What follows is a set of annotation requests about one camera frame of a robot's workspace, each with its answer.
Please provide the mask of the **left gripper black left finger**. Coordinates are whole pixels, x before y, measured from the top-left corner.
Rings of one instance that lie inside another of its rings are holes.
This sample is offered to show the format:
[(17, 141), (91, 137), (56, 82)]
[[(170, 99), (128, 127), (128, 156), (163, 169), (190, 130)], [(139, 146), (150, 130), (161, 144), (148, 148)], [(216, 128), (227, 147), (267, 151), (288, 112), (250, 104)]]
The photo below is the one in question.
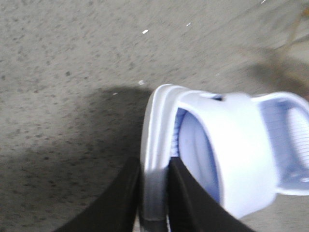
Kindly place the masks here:
[(131, 232), (139, 196), (140, 161), (130, 157), (109, 187), (57, 232)]

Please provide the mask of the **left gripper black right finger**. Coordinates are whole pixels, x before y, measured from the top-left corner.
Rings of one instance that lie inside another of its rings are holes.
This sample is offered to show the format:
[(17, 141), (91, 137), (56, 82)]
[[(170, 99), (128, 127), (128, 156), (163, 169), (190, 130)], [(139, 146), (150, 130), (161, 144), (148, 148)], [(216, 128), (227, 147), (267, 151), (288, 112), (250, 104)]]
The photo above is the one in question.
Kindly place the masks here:
[(226, 212), (193, 178), (182, 161), (169, 162), (172, 232), (252, 232)]

